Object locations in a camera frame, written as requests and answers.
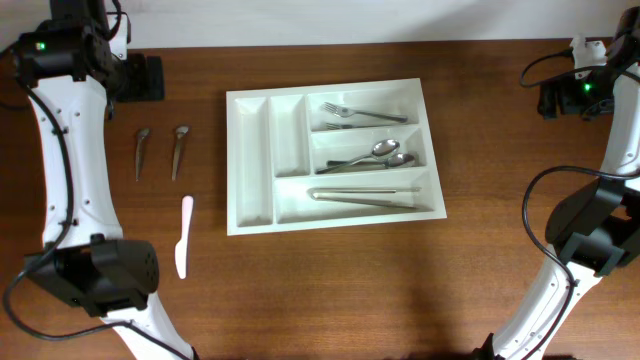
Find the large metal spoon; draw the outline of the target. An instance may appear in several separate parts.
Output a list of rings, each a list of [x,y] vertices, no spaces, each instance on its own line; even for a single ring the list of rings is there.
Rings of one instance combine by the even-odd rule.
[[[320,170],[317,170],[316,173],[317,174],[326,174],[326,173],[330,173],[333,171],[336,171],[338,169],[342,169],[345,168],[347,166],[351,166],[351,165],[355,165],[357,163],[360,163],[364,160],[386,160],[389,157],[395,155],[399,149],[400,149],[400,142],[398,140],[395,139],[385,139],[385,140],[381,140],[379,142],[377,142],[376,144],[373,145],[373,147],[371,148],[371,151],[367,154],[364,155],[360,155],[357,156],[353,159],[344,161],[343,163],[340,163],[338,165],[333,165],[333,166],[327,166],[325,168],[322,168]]]
[[[391,169],[391,168],[402,168],[402,167],[411,167],[416,161],[416,158],[411,155],[411,154],[406,154],[406,153],[397,153],[391,157],[389,157],[386,160],[364,160],[360,163],[357,163],[355,165],[358,164],[364,164],[364,165],[380,165],[383,166],[384,168],[387,169]],[[332,161],[332,162],[328,162],[327,166],[333,166],[333,165],[338,165],[340,163],[343,163],[344,161]]]

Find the metal fork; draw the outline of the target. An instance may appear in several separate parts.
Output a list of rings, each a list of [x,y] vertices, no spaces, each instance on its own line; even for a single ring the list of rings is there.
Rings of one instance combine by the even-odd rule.
[[[355,115],[362,115],[362,116],[368,116],[368,117],[373,117],[377,119],[393,121],[398,123],[406,123],[409,120],[409,118],[404,115],[386,114],[386,113],[372,112],[367,110],[355,110],[348,107],[332,104],[329,102],[323,103],[321,108],[331,113],[332,115],[335,115],[341,118],[348,118]]]
[[[325,128],[328,131],[333,130],[349,130],[349,129],[366,129],[366,128],[385,128],[391,127],[391,125],[352,125],[352,124],[338,124],[338,123],[326,123]]]

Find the pink and white plastic knife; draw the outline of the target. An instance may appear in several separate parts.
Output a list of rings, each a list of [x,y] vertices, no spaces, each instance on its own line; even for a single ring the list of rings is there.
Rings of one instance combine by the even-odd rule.
[[[194,209],[194,198],[184,196],[181,202],[181,233],[174,248],[176,272],[181,280],[187,277],[189,232]]]

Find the small metal spoon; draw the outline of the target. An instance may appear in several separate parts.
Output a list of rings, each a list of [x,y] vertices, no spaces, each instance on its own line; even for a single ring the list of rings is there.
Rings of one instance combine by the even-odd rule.
[[[182,148],[186,135],[188,134],[190,127],[187,125],[179,126],[175,129],[175,147],[173,152],[172,173],[171,179],[175,181],[179,171],[180,161],[182,157]]]
[[[142,128],[136,133],[136,149],[135,149],[135,180],[139,181],[144,162],[144,145],[145,140],[151,133],[150,128]]]

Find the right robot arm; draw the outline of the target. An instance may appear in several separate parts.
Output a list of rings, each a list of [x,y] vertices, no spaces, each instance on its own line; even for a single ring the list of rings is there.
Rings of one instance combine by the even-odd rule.
[[[609,45],[572,39],[561,56],[573,69],[534,83],[538,113],[546,120],[612,116],[599,169],[561,165],[537,174],[579,173],[592,182],[556,205],[545,238],[533,237],[546,259],[513,317],[473,350],[474,359],[541,359],[571,310],[604,277],[639,255],[639,9],[626,9]]]

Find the metal chopstick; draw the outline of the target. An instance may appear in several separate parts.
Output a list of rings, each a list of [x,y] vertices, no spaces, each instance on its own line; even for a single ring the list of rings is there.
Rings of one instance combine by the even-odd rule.
[[[330,194],[398,194],[417,193],[421,187],[314,187],[307,190],[308,194],[316,195],[320,193]]]
[[[343,197],[326,197],[326,196],[310,196],[314,201],[325,201],[325,202],[338,202],[338,203],[349,203],[349,204],[359,204],[359,205],[368,205],[368,206],[377,206],[377,207],[386,207],[386,208],[401,208],[401,209],[418,209],[415,205],[397,203],[388,200],[370,200],[370,199],[355,199],[355,198],[343,198]]]

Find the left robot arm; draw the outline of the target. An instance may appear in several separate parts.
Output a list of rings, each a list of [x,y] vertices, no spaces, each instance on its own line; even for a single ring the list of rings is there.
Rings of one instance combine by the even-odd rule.
[[[11,49],[37,118],[46,187],[43,249],[20,275],[98,318],[139,359],[193,359],[160,301],[153,245],[124,237],[104,144],[116,103],[164,98],[161,59],[129,52],[131,22],[120,6],[53,1],[50,11]]]

